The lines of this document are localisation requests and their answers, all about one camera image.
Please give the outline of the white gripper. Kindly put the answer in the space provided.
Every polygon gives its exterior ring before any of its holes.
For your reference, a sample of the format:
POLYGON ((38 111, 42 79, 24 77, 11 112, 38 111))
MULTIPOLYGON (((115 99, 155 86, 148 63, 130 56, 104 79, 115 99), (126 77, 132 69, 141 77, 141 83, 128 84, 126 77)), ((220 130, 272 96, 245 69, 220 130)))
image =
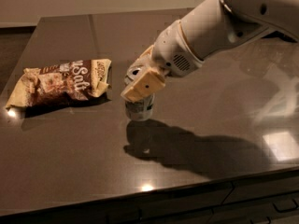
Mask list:
MULTIPOLYGON (((186 77, 204 63, 205 32, 185 20, 174 21, 163 30, 140 62, 164 69, 173 77, 186 77)), ((124 78, 121 97, 138 102, 165 86, 164 74, 155 68, 131 66, 124 78)))

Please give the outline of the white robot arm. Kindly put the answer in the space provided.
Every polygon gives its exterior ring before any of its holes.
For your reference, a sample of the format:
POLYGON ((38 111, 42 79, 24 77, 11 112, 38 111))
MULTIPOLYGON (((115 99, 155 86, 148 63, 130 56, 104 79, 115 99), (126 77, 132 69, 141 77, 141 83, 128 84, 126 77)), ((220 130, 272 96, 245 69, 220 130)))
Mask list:
POLYGON ((279 31, 299 40, 299 0, 205 0, 174 21, 130 66, 121 96, 138 102, 185 77, 213 54, 279 31))

